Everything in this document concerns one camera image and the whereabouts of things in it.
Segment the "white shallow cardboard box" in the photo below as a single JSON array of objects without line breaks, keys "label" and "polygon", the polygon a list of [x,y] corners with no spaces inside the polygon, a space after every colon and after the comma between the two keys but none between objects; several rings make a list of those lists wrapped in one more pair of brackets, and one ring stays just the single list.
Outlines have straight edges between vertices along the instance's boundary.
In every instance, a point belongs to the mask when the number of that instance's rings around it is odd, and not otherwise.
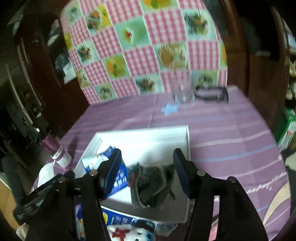
[{"label": "white shallow cardboard box", "polygon": [[[97,132],[82,154],[83,158],[101,153],[109,146],[121,150],[126,166],[163,166],[173,163],[173,151],[180,148],[190,159],[188,126],[144,128],[124,131]],[[101,202],[101,207],[127,216],[163,223],[184,223],[188,217],[189,199],[183,193],[180,181],[172,185],[175,200],[167,198],[162,209],[133,208],[130,188],[125,187]]]}]

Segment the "purple striped tablecloth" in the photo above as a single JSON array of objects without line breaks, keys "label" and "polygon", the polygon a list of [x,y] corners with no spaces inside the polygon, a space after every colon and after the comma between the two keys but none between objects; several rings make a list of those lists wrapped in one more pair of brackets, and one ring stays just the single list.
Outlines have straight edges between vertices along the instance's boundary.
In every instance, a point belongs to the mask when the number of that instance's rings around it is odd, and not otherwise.
[{"label": "purple striped tablecloth", "polygon": [[77,162],[97,132],[188,126],[191,159],[213,177],[236,177],[252,200],[268,238],[290,217],[288,173],[273,135],[248,98],[235,87],[228,102],[196,101],[176,113],[170,94],[129,96],[89,106],[60,143]]}]

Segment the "purple white cylindrical can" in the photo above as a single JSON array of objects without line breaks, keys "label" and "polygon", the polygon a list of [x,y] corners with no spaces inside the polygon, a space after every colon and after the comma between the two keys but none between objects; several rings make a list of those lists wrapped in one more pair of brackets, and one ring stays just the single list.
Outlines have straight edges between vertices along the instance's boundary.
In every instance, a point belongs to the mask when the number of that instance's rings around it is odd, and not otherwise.
[{"label": "purple white cylindrical can", "polygon": [[62,168],[68,167],[72,162],[70,154],[60,143],[49,133],[40,145],[50,154],[51,158]]}]

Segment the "green white carton box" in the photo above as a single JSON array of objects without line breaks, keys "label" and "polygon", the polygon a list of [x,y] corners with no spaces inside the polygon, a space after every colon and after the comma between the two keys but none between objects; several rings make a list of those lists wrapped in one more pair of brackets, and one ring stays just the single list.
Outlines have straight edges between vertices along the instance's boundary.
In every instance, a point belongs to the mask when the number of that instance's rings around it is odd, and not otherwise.
[{"label": "green white carton box", "polygon": [[279,135],[277,146],[280,151],[288,148],[295,134],[295,111],[293,109],[284,108],[280,117]]}]

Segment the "clear glass cup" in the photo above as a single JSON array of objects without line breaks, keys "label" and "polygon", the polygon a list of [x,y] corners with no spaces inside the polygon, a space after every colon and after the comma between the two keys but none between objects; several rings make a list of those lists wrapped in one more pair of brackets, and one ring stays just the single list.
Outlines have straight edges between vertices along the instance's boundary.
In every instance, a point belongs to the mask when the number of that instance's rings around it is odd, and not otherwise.
[{"label": "clear glass cup", "polygon": [[189,105],[195,100],[189,73],[175,73],[170,79],[171,93],[177,105]]}]

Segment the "green plaid fabric pouch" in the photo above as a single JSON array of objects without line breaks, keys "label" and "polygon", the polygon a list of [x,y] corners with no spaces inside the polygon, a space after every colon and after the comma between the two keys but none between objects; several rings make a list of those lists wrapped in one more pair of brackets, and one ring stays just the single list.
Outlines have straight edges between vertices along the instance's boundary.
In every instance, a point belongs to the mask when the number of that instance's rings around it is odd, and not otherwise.
[{"label": "green plaid fabric pouch", "polygon": [[172,191],[173,164],[147,167],[137,163],[127,168],[127,174],[134,209],[161,207],[166,199],[176,199]]}]

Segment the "white face mask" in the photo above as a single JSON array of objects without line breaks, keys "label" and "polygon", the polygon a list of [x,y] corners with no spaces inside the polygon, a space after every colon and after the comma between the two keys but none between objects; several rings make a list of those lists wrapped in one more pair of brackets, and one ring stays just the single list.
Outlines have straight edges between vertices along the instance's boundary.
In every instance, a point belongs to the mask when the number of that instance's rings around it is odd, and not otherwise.
[{"label": "white face mask", "polygon": [[46,182],[50,181],[52,178],[55,177],[54,166],[55,161],[48,163],[41,168],[39,172],[37,187],[40,187],[41,185],[45,184]]}]

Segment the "black clip tool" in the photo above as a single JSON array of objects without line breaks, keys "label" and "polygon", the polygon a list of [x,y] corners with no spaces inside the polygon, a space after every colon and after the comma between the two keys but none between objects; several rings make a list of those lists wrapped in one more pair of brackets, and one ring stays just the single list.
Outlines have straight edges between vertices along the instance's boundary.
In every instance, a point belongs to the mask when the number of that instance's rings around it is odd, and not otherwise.
[{"label": "black clip tool", "polygon": [[197,87],[194,91],[195,99],[207,102],[229,103],[229,94],[226,87]]}]

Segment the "white plush toy red scarf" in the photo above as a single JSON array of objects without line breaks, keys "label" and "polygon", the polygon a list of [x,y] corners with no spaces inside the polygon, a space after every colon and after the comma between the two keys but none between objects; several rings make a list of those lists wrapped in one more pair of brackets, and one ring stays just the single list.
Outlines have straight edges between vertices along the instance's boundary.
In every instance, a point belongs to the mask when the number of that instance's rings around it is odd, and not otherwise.
[{"label": "white plush toy red scarf", "polygon": [[135,219],[128,225],[109,225],[107,230],[111,240],[153,241],[156,240],[155,225],[146,220]]}]

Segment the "blue packet with pillow picture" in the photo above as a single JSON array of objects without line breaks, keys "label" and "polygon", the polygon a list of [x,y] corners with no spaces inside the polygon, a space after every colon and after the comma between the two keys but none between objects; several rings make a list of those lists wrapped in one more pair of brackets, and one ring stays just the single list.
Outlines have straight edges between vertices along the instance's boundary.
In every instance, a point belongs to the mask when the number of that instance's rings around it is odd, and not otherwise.
[{"label": "blue packet with pillow picture", "polygon": [[82,164],[89,173],[96,170],[105,198],[114,195],[127,186],[127,168],[121,150],[109,146],[105,151],[82,158]]}]

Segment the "pink checkered picture cloth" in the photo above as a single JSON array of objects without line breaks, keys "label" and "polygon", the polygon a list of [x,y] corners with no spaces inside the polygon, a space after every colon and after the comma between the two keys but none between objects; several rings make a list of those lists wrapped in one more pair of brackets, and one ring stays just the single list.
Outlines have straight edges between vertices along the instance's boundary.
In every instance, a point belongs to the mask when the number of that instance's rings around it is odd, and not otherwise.
[{"label": "pink checkered picture cloth", "polygon": [[168,93],[173,80],[227,84],[224,43],[204,1],[69,1],[60,21],[90,104]]}]

